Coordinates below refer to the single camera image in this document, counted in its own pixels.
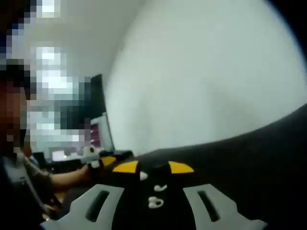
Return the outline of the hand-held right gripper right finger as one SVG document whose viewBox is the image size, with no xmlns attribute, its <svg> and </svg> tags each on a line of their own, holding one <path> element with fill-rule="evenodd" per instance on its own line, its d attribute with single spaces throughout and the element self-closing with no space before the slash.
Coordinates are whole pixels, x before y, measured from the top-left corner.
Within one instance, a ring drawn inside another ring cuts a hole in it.
<svg viewBox="0 0 307 230">
<path fill-rule="evenodd" d="M 209 183 L 191 185 L 195 170 L 167 161 L 165 178 L 166 230 L 263 230 L 266 222 L 239 213 L 237 204 Z"/>
</svg>

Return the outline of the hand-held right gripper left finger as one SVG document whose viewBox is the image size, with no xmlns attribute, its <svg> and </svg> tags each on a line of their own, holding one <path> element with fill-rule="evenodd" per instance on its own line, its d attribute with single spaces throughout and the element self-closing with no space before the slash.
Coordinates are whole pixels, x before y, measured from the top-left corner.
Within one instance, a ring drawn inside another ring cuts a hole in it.
<svg viewBox="0 0 307 230">
<path fill-rule="evenodd" d="M 96 184 L 72 201 L 66 215 L 41 224 L 44 230 L 115 230 L 116 211 L 129 188 L 147 179 L 139 161 L 128 161 L 108 168 L 99 175 Z"/>
</svg>

